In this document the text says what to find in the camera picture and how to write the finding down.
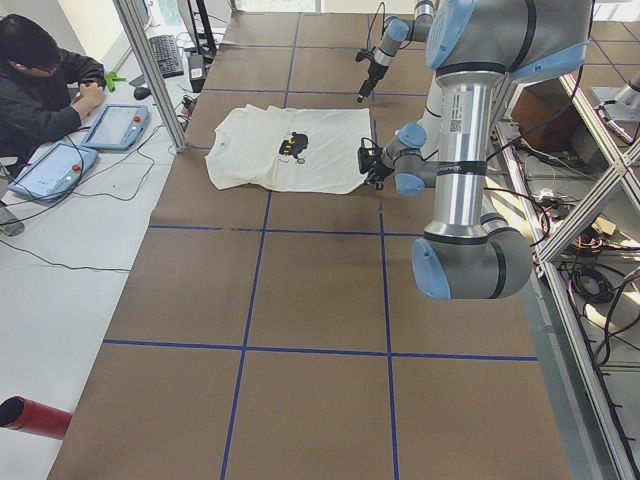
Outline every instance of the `white t-shirt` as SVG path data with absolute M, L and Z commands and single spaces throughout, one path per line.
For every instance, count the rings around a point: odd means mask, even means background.
M 206 157 L 219 189 L 255 183 L 276 191 L 349 193 L 364 181 L 357 152 L 369 111 L 252 105 L 231 111 Z

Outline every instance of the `hand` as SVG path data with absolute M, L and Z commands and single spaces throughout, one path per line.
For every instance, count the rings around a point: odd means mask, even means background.
M 96 82 L 81 83 L 79 87 L 80 95 L 82 95 L 82 98 L 86 99 L 87 103 L 91 105 L 91 108 L 101 105 L 107 98 L 104 93 L 104 89 Z

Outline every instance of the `black hair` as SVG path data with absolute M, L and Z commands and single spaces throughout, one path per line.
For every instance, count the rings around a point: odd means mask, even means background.
M 60 49 L 40 25 L 11 14 L 0 20 L 0 60 L 50 70 L 60 63 Z

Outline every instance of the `black jacket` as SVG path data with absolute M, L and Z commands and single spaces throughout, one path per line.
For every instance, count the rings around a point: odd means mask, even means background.
M 0 62 L 0 157 L 27 157 L 42 143 L 77 130 L 80 116 L 69 106 L 68 84 L 105 85 L 104 67 L 89 57 L 60 49 L 61 64 L 48 78 L 23 75 Z

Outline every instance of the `black mouse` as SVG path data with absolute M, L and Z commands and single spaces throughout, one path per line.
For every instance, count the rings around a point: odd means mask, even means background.
M 147 87 L 136 87 L 136 89 L 133 91 L 133 98 L 135 98 L 136 100 L 144 100 L 149 95 L 151 95 L 151 90 L 149 90 Z

